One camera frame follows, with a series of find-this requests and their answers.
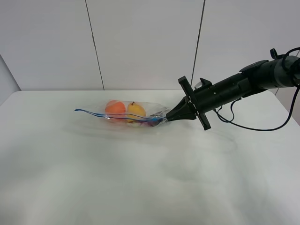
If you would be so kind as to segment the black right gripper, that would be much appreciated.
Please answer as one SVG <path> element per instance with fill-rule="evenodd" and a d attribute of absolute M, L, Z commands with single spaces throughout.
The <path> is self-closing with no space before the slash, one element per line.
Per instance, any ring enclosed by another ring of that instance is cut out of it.
<path fill-rule="evenodd" d="M 205 115 L 223 104 L 215 85 L 193 90 L 185 76 L 178 79 L 186 96 L 167 113 L 168 121 L 199 119 L 203 129 L 211 128 Z"/>

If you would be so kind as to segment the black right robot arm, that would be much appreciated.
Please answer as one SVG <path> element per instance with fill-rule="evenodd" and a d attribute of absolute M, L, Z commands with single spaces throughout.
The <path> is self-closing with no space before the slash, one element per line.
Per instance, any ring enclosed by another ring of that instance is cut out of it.
<path fill-rule="evenodd" d="M 199 119 L 204 130 L 211 128 L 206 112 L 269 89 L 295 87 L 300 83 L 300 59 L 281 55 L 253 63 L 216 84 L 201 78 L 192 88 L 185 76 L 179 79 L 185 97 L 166 115 L 168 121 Z"/>

